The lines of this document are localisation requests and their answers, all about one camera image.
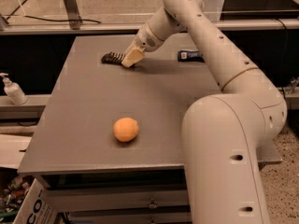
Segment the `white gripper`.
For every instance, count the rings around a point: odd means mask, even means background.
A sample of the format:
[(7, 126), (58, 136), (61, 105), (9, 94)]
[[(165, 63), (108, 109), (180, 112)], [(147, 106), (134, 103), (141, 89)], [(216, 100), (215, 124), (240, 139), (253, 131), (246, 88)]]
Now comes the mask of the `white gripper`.
[(144, 52), (153, 52), (162, 44), (163, 41), (157, 38), (148, 26), (143, 26), (139, 29), (132, 43), (125, 51), (125, 56), (121, 64), (124, 67), (131, 67), (145, 57)]

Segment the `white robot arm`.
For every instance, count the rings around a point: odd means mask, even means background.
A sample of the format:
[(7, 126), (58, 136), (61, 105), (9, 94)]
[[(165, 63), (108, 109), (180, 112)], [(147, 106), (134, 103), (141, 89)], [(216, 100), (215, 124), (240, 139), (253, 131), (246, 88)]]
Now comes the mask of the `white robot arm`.
[(283, 128), (280, 91), (202, 10), (202, 0), (163, 0), (125, 51), (129, 67), (186, 30), (220, 93), (194, 102), (181, 137), (193, 224), (270, 224), (258, 155)]

